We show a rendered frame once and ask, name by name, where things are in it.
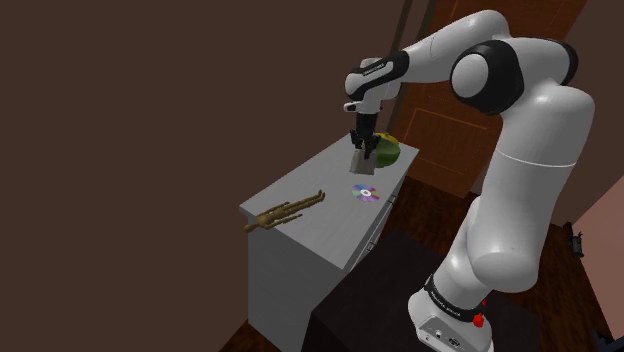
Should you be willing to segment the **green and yellow bowl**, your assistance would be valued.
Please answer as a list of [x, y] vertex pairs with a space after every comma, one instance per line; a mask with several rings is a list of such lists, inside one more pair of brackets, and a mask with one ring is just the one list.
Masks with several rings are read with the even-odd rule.
[[377, 133], [379, 142], [376, 146], [377, 168], [384, 168], [394, 164], [400, 156], [399, 141], [387, 132]]

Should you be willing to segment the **grey square box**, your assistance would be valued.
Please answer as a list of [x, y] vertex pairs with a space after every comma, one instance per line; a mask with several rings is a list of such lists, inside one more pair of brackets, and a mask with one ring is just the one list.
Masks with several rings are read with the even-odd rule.
[[359, 175], [373, 175], [377, 164], [377, 151], [373, 150], [366, 157], [364, 149], [355, 149], [349, 171]]

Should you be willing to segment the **shiny compact disc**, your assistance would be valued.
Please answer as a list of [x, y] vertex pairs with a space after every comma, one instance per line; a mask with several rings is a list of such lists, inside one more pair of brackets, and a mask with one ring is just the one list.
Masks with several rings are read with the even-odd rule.
[[356, 184], [352, 187], [352, 194], [363, 202], [376, 202], [380, 199], [378, 191], [366, 184]]

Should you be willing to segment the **brown wooden door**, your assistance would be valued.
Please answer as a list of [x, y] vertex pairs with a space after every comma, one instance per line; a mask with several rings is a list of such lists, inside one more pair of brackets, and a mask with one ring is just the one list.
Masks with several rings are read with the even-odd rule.
[[[515, 37], [562, 40], [588, 0], [414, 0], [426, 4], [412, 44], [443, 26], [479, 10], [505, 16]], [[419, 150], [408, 176], [439, 190], [465, 197], [479, 178], [497, 143], [502, 120], [458, 102], [446, 82], [405, 84], [395, 103], [390, 134]]]

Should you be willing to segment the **grey chest of drawers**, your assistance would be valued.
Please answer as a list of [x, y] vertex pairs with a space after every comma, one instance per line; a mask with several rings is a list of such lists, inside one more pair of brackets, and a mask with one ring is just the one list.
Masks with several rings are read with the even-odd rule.
[[[344, 136], [240, 206], [253, 220], [286, 201], [326, 193], [301, 217], [248, 235], [248, 322], [281, 352], [301, 352], [313, 309], [372, 250], [419, 152], [401, 145], [394, 164], [356, 175], [349, 171], [354, 150]], [[374, 187], [380, 199], [360, 201], [356, 184]]]

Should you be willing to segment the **wooden jointed figure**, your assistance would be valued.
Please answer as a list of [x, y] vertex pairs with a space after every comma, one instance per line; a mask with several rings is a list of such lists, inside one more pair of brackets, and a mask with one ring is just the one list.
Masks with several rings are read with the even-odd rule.
[[251, 224], [244, 226], [243, 230], [246, 233], [250, 233], [257, 228], [271, 229], [280, 224], [288, 223], [301, 217], [300, 211], [314, 206], [325, 199], [326, 193], [319, 190], [317, 194], [302, 199], [300, 201], [290, 203], [285, 202], [267, 209], [266, 211], [258, 214], [255, 217], [255, 221]]

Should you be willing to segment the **dark robot stand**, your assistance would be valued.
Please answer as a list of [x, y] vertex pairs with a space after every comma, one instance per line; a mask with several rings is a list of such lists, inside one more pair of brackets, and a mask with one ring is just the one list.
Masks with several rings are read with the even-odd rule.
[[420, 341], [408, 314], [442, 256], [393, 229], [312, 311], [302, 352], [468, 352], [448, 327], [431, 324]]

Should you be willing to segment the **small black object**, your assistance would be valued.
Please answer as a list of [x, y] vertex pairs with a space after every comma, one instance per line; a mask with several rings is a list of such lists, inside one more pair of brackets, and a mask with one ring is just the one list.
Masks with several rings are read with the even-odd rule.
[[571, 222], [566, 222], [562, 228], [565, 232], [572, 256], [574, 258], [583, 258], [582, 233], [579, 232], [578, 234], [575, 234]]

